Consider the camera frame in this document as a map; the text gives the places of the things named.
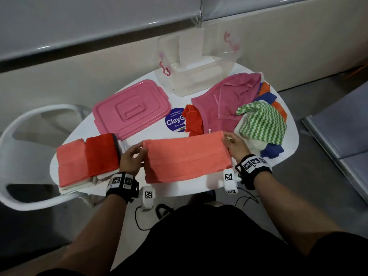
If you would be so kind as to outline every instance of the person's left arm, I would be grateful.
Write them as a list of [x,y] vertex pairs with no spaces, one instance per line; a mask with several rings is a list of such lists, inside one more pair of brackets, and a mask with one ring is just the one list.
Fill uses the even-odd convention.
[[[137,175],[147,153],[147,149],[141,147],[142,143],[138,143],[122,154],[120,171]],[[99,211],[68,246],[56,268],[76,271],[86,276],[109,273],[119,244],[127,207],[127,201],[123,197],[125,195],[107,194]]]

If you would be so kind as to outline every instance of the person's right arm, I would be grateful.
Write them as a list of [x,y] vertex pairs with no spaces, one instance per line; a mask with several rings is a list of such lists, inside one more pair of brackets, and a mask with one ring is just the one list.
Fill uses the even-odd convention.
[[[237,163],[251,154],[242,138],[234,133],[224,132],[224,135],[223,143]],[[258,174],[254,186],[278,231],[303,255],[308,255],[322,236],[343,231],[320,210],[280,184],[271,173]]]

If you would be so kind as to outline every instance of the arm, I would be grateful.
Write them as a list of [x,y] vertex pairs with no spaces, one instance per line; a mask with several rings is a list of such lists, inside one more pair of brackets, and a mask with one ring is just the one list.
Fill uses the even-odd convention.
[[[142,143],[129,148],[120,159],[120,171],[136,176],[147,153]],[[127,203],[122,196],[108,194],[99,211],[67,248],[57,268],[86,276],[109,273],[113,264]]]
[[[243,139],[234,133],[224,135],[223,143],[238,163],[250,154]],[[342,231],[324,213],[280,184],[271,173],[264,171],[258,174],[254,186],[279,232],[302,254],[308,255],[322,236]]]

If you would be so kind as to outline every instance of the orange object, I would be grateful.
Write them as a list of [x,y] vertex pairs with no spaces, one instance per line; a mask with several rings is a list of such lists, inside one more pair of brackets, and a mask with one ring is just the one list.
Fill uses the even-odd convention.
[[284,122],[286,123],[286,118],[287,118],[287,116],[288,116],[288,114],[285,112],[285,110],[282,108],[282,106],[278,103],[278,102],[276,102],[276,101],[274,101],[272,104],[271,104],[271,106],[273,106],[274,108],[276,108],[277,109],[277,111],[279,112],[279,114],[282,116],[282,118],[284,119]]
[[263,82],[262,86],[260,87],[260,92],[258,93],[258,97],[263,95],[264,93],[271,92],[270,85]]
[[86,140],[86,157],[90,177],[119,168],[114,135],[103,134]]
[[232,167],[228,149],[221,139],[223,132],[191,138],[148,139],[144,160],[146,182],[170,183],[193,179]]
[[186,132],[189,132],[189,136],[202,135],[203,134],[203,120],[200,116],[198,109],[192,104],[187,104],[182,116],[186,120]]
[[86,145],[83,139],[77,139],[56,149],[59,163],[59,186],[66,187],[86,180],[88,164],[86,158]]

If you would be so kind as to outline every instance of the tabletop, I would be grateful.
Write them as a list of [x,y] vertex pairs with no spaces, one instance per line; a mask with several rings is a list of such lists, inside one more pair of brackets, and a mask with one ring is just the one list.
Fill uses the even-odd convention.
[[[241,72],[254,73],[250,69],[244,66],[235,64],[234,68],[232,69],[229,75],[238,74]],[[172,109],[177,108],[177,107],[185,108],[187,104],[192,104],[191,102],[192,98],[198,97],[209,90],[208,88],[208,89],[202,90],[200,92],[197,92],[197,93],[194,93],[188,96],[178,97],[177,95],[173,93],[173,89],[171,88],[168,82],[168,79],[162,74],[162,69],[157,69],[153,72],[150,72],[149,74],[146,74],[136,79],[135,81],[128,84],[127,86],[120,89],[119,91],[135,83],[138,83],[144,79],[153,80],[158,86],[160,86],[165,91],[165,93],[168,95],[168,100],[171,104]],[[282,147],[284,149],[284,152],[281,153],[278,157],[274,159],[268,159],[267,157],[265,158],[267,162],[271,165],[271,167],[273,167],[295,153],[299,145],[299,134],[298,134],[298,130],[294,122],[294,119],[292,118],[290,110],[286,106],[285,102],[281,99],[280,95],[274,90],[272,86],[271,86],[271,92],[274,95],[276,95],[277,97],[276,101],[278,101],[282,105],[282,107],[288,114],[288,117],[286,120],[287,129],[286,129],[284,139],[282,142]],[[70,136],[64,141],[63,144],[67,144],[76,139],[86,140],[87,138],[98,136],[98,135],[99,135],[99,132],[97,130],[96,125],[94,124],[94,116],[91,113],[85,118],[85,120],[83,120],[81,124],[79,124],[76,127],[76,129],[70,134]],[[165,123],[165,118],[163,118],[159,120],[158,122],[145,128],[144,130],[123,140],[122,145],[125,149],[128,149],[130,146],[137,144],[145,139],[182,138],[182,137],[188,137],[188,135],[189,133],[187,132],[174,132],[168,129]],[[59,185],[58,160],[56,158],[56,154],[54,155],[50,163],[50,175],[51,175],[52,180],[57,185]],[[140,169],[139,173],[136,176],[136,180],[139,182],[140,188],[142,188],[143,186],[149,185],[145,181],[144,168]],[[78,191],[84,192],[90,195],[105,196],[107,184],[108,184],[107,182],[102,182],[95,186],[82,188]],[[222,171],[207,174],[207,175],[197,177],[191,180],[186,180],[186,181],[152,184],[152,188],[154,191],[153,195],[155,198],[161,197],[161,196],[182,196],[182,195],[196,194],[200,192],[218,189],[223,186],[224,186],[224,182],[223,182],[223,172]]]

